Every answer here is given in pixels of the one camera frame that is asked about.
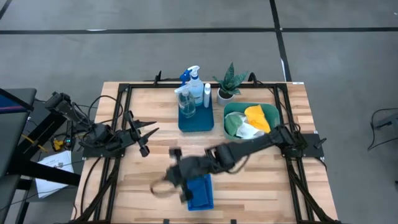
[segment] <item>clear plastic bottle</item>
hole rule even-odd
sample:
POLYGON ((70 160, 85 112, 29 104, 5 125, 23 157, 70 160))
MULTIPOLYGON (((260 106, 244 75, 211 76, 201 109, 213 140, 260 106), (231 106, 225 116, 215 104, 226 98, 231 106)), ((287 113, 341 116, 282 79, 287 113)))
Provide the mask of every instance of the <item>clear plastic bottle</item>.
POLYGON ((181 113, 184 117, 190 118, 195 115, 195 99, 192 93, 189 92, 188 88, 184 88, 178 95, 178 106, 180 107, 181 113))

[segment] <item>small white bottle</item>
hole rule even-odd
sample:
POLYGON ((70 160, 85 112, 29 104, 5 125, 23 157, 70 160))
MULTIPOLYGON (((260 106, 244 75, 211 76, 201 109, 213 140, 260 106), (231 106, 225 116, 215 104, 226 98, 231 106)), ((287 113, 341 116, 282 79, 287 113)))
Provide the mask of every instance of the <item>small white bottle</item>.
POLYGON ((205 94, 203 95, 203 104, 205 105, 205 108, 209 107, 209 102, 210 102, 210 93, 211 93, 211 86, 210 83, 205 84, 205 94))
POLYGON ((189 67, 188 70, 190 70, 190 75, 191 75, 191 80, 189 81, 189 84, 191 84, 191 88, 189 89, 189 92, 192 93, 194 99, 195 99, 195 105, 200 106, 203 103, 203 82, 199 79, 198 75, 198 69, 200 67, 198 65, 189 67))

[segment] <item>wooden table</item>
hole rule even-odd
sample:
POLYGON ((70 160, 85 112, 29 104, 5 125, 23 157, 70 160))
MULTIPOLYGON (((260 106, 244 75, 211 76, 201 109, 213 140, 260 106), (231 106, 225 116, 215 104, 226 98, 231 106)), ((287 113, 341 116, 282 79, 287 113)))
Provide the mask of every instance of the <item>wooden table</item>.
MULTIPOLYGON (((116 97, 118 85, 118 82, 104 83, 102 95, 116 97)), ((287 86, 295 122, 301 125, 303 133, 313 133, 315 125, 304 84, 287 83, 287 86)), ((213 130, 205 133, 182 133, 177 124, 178 106, 174 89, 133 89, 130 110, 134 113, 134 118, 157 121, 156 124, 143 128, 143 133, 156 127, 160 129, 149 139, 148 157, 141 157, 137 146, 126 149, 126 155, 121 160, 112 223, 162 223, 165 218, 171 223, 230 223, 231 219, 236 219, 238 223, 295 223, 286 164, 280 149, 276 147, 253 154, 244 169, 236 175, 212 175, 215 204, 213 210, 189 212, 187 205, 180 203, 178 195, 156 198, 149 192, 149 184, 162 177, 166 168, 174 163, 169 158, 170 146, 180 146, 186 156, 203 154, 204 148, 226 141, 222 126, 223 107, 216 102, 216 89, 212 89, 212 93, 215 119, 213 130)), ((235 97, 235 102, 275 104, 273 94, 266 88, 243 88, 241 93, 242 95, 235 97)), ((111 119, 114 106, 113 100, 102 98, 95 121, 111 119)), ((75 201, 78 208, 83 184, 95 160, 91 158, 85 162, 75 201)), ((324 166, 315 159, 306 158, 303 162, 310 193, 326 214, 337 219, 324 166)), ((103 159, 94 168, 88 181, 85 208, 98 191, 102 167, 103 159)), ((302 215, 306 219, 300 192, 299 197, 302 215)), ((107 203, 108 196, 105 195, 101 218, 105 216, 107 203)))

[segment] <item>black metal frame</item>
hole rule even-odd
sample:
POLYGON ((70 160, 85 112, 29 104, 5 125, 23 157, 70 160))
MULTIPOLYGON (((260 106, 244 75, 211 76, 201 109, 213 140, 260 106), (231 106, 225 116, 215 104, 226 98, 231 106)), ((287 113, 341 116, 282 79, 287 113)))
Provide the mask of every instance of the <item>black metal frame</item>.
MULTIPOLYGON (((128 110, 131 104, 131 95, 132 95, 132 89, 134 88, 178 88, 180 84, 178 83, 167 83, 167 82, 162 82, 164 80, 161 79, 161 72, 155 76, 155 80, 153 83, 135 83, 135 84, 128 84, 128 83, 122 83, 119 85, 118 88, 118 96, 117 96, 117 102, 115 104, 115 109, 114 109, 114 114, 113 118, 116 118, 119 113, 119 104, 121 103, 121 98, 123 92, 127 92, 126 94, 126 102, 124 104, 125 110, 128 110)), ((294 126, 294 119, 292 116, 292 109, 290 105, 290 100, 289 100, 289 94, 288 94, 288 89, 286 83, 262 83, 261 85, 257 84, 257 78, 256 76, 252 73, 249 76, 249 81, 253 81, 253 83, 243 83, 239 86, 239 88, 271 88, 274 92, 274 99, 275 99, 275 105, 279 111, 279 116, 280 116, 280 122, 284 124, 284 117, 282 114, 282 108, 281 108, 281 100, 279 97, 279 91, 282 92, 284 96, 284 105, 286 107, 286 112, 287 112, 287 117, 288 117, 288 122, 289 122, 289 127, 291 130, 295 129, 294 126)), ((219 84, 211 84, 212 88, 218 88, 219 84)), ((114 120, 112 122, 112 128, 116 129, 116 124, 117 121, 114 120)), ((122 120, 122 128, 126 128, 126 120, 123 118, 122 120)), ((114 163, 114 169, 116 168, 116 178, 114 178, 114 181, 110 185, 110 194, 109 194, 109 199, 108 199, 108 206, 106 209, 106 218, 105 220, 100 220, 100 213, 101 213, 101 202, 96 206, 95 214, 94 214, 94 219, 93 223, 101 223, 101 222, 106 222, 106 223, 111 223, 111 217, 112 217, 112 212, 113 212, 113 204, 114 204, 114 197, 115 197, 115 192, 116 192, 116 184, 117 184, 117 174, 119 172, 119 165, 120 165, 120 157, 115 158, 115 163, 114 163)), ((298 174, 300 176, 300 181, 302 183, 302 187, 304 190, 308 191, 308 186, 307 186, 307 180, 305 177, 305 171, 304 171, 304 166, 303 166, 303 161, 301 157, 296 157, 295 160, 297 161, 297 168, 298 168, 298 174)), ((285 157, 285 161, 287 164, 287 172, 288 175, 296 175, 293 167, 293 160, 290 157, 285 157)), ((105 186, 105 183, 107 181, 107 176, 108 176, 108 170, 109 170, 109 162, 110 158, 105 158, 105 163, 103 166, 103 172, 101 175, 101 182, 100 182, 100 187, 99 189, 102 189, 105 186)), ((314 216, 313 216, 313 210, 311 206, 311 202, 307 201, 305 199, 305 208, 307 212, 307 217, 308 220, 303 220, 302 214, 301 214, 301 209, 300 209, 300 204, 299 204, 299 196, 297 193, 297 188, 295 182, 289 178, 289 184, 290 184, 290 190, 292 193, 292 202, 294 206, 294 212, 295 212, 295 218, 297 223, 313 223, 315 221, 314 216)))

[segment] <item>blue object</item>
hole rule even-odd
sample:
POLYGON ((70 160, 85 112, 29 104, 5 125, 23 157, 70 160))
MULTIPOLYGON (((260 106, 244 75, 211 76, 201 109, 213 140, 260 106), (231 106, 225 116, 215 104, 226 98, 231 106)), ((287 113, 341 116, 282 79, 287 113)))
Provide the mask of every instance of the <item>blue object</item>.
POLYGON ((192 191, 193 198, 188 201, 189 211, 209 210, 214 208, 213 187, 211 186, 211 175, 206 174, 187 181, 188 189, 192 191))
POLYGON ((186 81, 189 81, 189 79, 191 79, 191 70, 186 70, 184 73, 182 73, 182 75, 180 75, 180 80, 182 81, 181 86, 185 85, 186 81))
POLYGON ((190 118, 184 117, 181 109, 178 107, 178 128, 182 132, 210 131, 214 127, 213 103, 210 102, 209 107, 205 108, 204 104, 196 107, 196 113, 190 118))

